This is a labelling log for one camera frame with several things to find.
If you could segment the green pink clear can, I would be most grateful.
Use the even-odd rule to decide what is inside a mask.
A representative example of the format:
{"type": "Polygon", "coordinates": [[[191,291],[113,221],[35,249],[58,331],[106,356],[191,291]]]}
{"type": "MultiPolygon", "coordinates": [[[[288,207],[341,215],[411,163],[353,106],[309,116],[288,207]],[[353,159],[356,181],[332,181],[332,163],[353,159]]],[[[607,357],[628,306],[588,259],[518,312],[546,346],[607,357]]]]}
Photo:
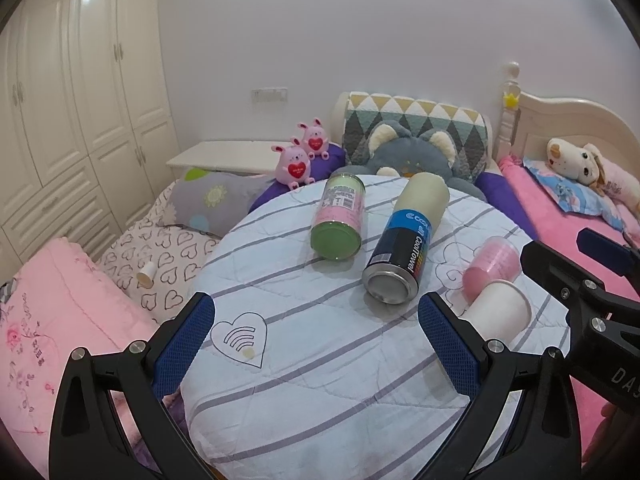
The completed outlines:
{"type": "Polygon", "coordinates": [[[324,187],[310,230],[310,247],[321,258],[341,261],[356,255],[366,187],[353,174],[336,174],[324,187]]]}

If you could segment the pink clear plastic cup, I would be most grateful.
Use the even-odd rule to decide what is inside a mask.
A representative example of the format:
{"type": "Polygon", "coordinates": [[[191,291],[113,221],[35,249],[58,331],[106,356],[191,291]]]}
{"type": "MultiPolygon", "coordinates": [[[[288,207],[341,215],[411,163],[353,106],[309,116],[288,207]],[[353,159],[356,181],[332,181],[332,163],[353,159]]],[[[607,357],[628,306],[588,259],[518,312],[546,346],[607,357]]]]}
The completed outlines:
{"type": "Polygon", "coordinates": [[[492,236],[474,252],[470,265],[462,275],[462,292],[473,302],[490,282],[513,282],[521,274],[520,252],[510,240],[492,236]]]}

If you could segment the front pink bunny plush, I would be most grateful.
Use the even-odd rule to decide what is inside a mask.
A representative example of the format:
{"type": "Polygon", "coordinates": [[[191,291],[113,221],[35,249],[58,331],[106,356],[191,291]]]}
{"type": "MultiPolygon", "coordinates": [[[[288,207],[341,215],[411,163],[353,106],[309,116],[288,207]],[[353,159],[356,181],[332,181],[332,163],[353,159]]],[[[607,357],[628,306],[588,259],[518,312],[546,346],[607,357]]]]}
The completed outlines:
{"type": "Polygon", "coordinates": [[[293,138],[287,146],[273,145],[271,151],[280,155],[274,170],[274,177],[280,184],[293,191],[303,184],[314,183],[314,178],[311,177],[311,161],[298,139],[293,138]]]}

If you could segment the small paper cup on bed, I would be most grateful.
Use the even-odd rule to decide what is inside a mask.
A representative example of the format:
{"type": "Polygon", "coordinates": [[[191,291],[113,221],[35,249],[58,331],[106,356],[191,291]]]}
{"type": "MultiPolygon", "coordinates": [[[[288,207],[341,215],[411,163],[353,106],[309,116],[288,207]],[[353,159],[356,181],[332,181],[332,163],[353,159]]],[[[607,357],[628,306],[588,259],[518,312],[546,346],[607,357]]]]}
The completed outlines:
{"type": "Polygon", "coordinates": [[[153,261],[146,262],[137,273],[138,284],[145,289],[150,289],[154,285],[156,264],[153,261]]]}

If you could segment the striped white table cover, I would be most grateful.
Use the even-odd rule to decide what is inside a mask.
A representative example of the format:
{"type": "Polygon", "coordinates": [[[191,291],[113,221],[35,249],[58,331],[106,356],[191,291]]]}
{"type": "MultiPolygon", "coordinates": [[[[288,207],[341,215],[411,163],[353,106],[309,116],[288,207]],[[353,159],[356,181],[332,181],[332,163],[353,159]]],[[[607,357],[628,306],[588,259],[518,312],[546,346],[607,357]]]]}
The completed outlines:
{"type": "Polygon", "coordinates": [[[181,385],[194,448],[229,479],[410,479],[465,405],[416,319],[361,273],[405,180],[367,176],[362,245],[310,248],[321,184],[275,198],[228,233],[193,289],[215,323],[181,385]]]}

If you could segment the pink fleece blanket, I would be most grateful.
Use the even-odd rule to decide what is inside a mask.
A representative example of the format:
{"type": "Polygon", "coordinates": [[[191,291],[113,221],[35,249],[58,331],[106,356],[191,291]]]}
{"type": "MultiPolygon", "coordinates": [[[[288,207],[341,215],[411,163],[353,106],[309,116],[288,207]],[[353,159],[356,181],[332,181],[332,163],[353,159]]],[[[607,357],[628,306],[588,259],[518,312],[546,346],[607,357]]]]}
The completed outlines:
{"type": "MultiPolygon", "coordinates": [[[[523,166],[521,159],[506,156],[498,162],[498,166],[544,244],[600,278],[604,281],[608,292],[632,300],[639,298],[626,278],[616,275],[602,264],[582,254],[576,245],[577,234],[583,228],[597,231],[618,244],[624,241],[621,232],[611,228],[601,218],[563,212],[523,166]]],[[[598,445],[611,439],[606,433],[611,426],[614,408],[607,404],[602,396],[581,382],[575,380],[573,386],[582,433],[582,452],[584,452],[582,460],[588,462],[597,456],[598,445]]]]}

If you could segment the diamond pattern quilted headboard cover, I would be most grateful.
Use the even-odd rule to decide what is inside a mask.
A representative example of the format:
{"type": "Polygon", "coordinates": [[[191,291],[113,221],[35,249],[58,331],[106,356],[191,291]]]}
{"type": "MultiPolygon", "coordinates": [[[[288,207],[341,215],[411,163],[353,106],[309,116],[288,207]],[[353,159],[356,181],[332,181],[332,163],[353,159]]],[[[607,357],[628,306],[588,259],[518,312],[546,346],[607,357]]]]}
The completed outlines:
{"type": "Polygon", "coordinates": [[[380,122],[398,122],[413,136],[431,130],[448,132],[457,151],[454,175],[461,179],[473,182],[488,166],[490,128],[477,110],[363,91],[348,92],[346,98],[342,145],[349,162],[366,163],[369,136],[380,122]]]}

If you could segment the grey sun pattern pillow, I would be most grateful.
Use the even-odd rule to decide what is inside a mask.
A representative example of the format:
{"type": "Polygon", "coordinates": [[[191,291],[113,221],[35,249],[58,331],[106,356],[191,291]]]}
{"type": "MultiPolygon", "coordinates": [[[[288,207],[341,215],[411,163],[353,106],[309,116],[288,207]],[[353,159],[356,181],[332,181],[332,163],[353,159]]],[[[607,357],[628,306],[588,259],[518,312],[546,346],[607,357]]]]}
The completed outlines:
{"type": "Polygon", "coordinates": [[[189,169],[175,182],[160,225],[224,237],[248,215],[258,197],[272,184],[270,176],[189,169]]]}

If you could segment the white nightstand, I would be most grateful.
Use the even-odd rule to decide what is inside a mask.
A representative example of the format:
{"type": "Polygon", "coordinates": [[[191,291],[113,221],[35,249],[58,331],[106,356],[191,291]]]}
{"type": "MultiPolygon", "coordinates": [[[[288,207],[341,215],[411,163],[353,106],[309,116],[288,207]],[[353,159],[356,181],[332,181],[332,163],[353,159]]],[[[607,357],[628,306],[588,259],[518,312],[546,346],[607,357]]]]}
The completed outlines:
{"type": "Polygon", "coordinates": [[[279,152],[290,142],[276,141],[204,141],[169,159],[172,169],[198,167],[232,174],[269,174],[277,167],[279,152]]]}

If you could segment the rear pink bunny plush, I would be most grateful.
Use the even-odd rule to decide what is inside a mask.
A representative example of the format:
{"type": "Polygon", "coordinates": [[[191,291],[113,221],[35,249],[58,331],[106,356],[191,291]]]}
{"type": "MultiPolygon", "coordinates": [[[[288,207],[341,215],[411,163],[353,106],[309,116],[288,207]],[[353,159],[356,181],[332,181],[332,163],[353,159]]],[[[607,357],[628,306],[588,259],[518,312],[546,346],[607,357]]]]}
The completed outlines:
{"type": "Polygon", "coordinates": [[[307,153],[309,159],[321,158],[327,160],[330,157],[330,137],[326,133],[326,130],[323,129],[321,120],[316,117],[310,125],[299,122],[297,127],[303,130],[300,145],[307,153]]]}

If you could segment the white paper cup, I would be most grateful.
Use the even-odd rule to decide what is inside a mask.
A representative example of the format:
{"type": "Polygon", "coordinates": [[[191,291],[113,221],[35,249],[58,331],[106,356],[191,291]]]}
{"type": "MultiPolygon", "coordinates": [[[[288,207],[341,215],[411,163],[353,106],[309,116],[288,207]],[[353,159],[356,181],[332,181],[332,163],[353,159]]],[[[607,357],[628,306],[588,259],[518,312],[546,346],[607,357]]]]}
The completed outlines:
{"type": "Polygon", "coordinates": [[[485,340],[498,339],[508,346],[528,326],[532,308],[513,283],[497,280],[485,286],[462,318],[485,340]]]}

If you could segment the grey cat plush cushion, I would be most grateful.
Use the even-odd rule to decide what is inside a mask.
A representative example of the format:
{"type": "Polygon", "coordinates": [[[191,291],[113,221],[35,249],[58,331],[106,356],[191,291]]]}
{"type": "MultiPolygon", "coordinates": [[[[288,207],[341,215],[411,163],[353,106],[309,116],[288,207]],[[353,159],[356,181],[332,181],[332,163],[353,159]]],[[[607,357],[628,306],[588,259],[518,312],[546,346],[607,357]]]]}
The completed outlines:
{"type": "Polygon", "coordinates": [[[364,165],[347,165],[334,174],[376,174],[411,178],[420,172],[436,174],[446,185],[486,202],[485,194],[473,183],[454,175],[456,146],[448,132],[427,130],[414,136],[399,122],[376,125],[367,142],[369,158],[364,165]]]}

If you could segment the yellow star sticker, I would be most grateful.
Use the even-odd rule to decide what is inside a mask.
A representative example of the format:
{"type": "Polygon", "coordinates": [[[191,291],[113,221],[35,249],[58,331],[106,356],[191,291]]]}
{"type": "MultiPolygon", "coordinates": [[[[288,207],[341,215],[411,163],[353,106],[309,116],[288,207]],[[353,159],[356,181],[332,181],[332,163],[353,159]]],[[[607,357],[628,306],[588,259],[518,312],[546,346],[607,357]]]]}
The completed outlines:
{"type": "Polygon", "coordinates": [[[507,110],[516,110],[518,108],[518,102],[520,102],[520,96],[513,92],[503,93],[503,106],[507,110]]]}

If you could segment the cream wooden headboard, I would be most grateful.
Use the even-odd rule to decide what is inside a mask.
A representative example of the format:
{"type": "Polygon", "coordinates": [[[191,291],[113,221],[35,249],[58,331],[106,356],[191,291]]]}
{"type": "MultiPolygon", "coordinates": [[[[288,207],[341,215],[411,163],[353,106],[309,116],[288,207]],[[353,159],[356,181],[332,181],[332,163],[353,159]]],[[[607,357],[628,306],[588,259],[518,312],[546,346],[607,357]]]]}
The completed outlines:
{"type": "Polygon", "coordinates": [[[606,106],[577,98],[543,98],[521,88],[520,66],[504,66],[500,122],[491,135],[492,158],[508,155],[543,160],[551,138],[575,145],[594,144],[611,162],[634,176],[639,174],[639,139],[620,116],[606,106]],[[518,108],[503,106],[503,93],[520,96],[518,108]]]}

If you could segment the cream white wardrobe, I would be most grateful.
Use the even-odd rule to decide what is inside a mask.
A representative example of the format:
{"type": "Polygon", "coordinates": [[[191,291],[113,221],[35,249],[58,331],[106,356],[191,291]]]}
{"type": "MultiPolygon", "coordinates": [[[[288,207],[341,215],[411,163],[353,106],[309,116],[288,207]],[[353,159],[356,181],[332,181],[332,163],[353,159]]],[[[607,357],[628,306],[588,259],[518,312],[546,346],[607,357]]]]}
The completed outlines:
{"type": "Polygon", "coordinates": [[[172,181],[157,0],[18,0],[1,32],[1,276],[99,257],[172,181]]]}

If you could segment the pink embroidered quilt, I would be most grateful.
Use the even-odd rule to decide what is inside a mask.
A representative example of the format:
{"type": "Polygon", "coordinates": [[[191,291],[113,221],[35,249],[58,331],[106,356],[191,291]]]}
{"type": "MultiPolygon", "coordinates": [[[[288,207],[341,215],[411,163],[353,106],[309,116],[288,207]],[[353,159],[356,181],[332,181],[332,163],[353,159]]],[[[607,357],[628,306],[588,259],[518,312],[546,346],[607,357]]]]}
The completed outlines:
{"type": "Polygon", "coordinates": [[[124,350],[157,328],[79,245],[50,240],[1,289],[1,420],[43,476],[70,352],[124,350]]]}

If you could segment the white wall socket panel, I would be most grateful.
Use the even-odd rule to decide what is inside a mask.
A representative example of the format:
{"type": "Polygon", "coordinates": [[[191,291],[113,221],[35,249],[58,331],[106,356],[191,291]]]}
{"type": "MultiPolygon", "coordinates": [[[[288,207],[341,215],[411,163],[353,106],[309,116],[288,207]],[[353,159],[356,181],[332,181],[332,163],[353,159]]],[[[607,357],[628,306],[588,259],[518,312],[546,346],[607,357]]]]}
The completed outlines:
{"type": "Polygon", "coordinates": [[[288,88],[265,87],[250,90],[253,103],[284,103],[288,100],[288,88]]]}

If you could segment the heart pattern white pillow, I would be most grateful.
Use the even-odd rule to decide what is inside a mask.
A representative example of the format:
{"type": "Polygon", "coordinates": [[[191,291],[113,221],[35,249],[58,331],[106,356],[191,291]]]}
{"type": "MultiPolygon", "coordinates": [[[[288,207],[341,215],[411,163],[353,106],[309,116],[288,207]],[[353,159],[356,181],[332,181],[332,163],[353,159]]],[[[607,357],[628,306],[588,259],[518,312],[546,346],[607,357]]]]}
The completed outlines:
{"type": "Polygon", "coordinates": [[[217,237],[181,226],[161,226],[173,186],[160,193],[149,212],[134,222],[98,260],[108,275],[156,324],[174,318],[191,297],[190,286],[219,243],[217,237]],[[137,273],[146,262],[156,264],[154,285],[142,288],[137,273]]]}

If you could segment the black blue CoolTowel can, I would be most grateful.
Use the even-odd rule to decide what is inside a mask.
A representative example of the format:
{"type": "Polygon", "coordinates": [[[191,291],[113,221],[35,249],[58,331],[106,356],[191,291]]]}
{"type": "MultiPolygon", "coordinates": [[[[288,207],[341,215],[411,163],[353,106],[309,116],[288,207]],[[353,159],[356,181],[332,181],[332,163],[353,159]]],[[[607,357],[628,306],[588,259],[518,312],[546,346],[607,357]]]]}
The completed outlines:
{"type": "Polygon", "coordinates": [[[373,298],[392,306],[413,300],[449,200],[449,188],[437,174],[421,172],[409,179],[362,272],[362,284],[373,298]]]}

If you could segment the white dog plush toy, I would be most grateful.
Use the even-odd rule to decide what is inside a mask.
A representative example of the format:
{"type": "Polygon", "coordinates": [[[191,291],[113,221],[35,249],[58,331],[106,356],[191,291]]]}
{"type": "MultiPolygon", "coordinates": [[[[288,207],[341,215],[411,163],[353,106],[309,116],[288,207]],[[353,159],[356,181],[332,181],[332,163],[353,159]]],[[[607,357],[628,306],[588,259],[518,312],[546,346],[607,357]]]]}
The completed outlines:
{"type": "Polygon", "coordinates": [[[559,138],[548,141],[547,164],[560,176],[582,185],[604,185],[605,173],[596,155],[559,138]]]}

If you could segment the pink bunny plush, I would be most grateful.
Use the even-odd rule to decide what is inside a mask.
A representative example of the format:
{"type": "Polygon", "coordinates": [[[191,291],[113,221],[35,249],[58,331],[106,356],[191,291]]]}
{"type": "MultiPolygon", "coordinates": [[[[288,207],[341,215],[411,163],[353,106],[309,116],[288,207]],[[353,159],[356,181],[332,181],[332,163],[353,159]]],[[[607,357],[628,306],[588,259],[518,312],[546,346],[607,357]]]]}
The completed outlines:
{"type": "Polygon", "coordinates": [[[274,170],[274,177],[280,184],[293,191],[303,184],[314,183],[314,178],[311,177],[311,161],[298,139],[293,138],[287,146],[273,145],[271,151],[280,155],[274,170]]]}
{"type": "Polygon", "coordinates": [[[323,129],[321,120],[316,117],[310,125],[299,122],[297,127],[303,130],[300,145],[307,153],[309,159],[321,158],[327,160],[330,157],[330,137],[326,133],[326,130],[323,129]]]}

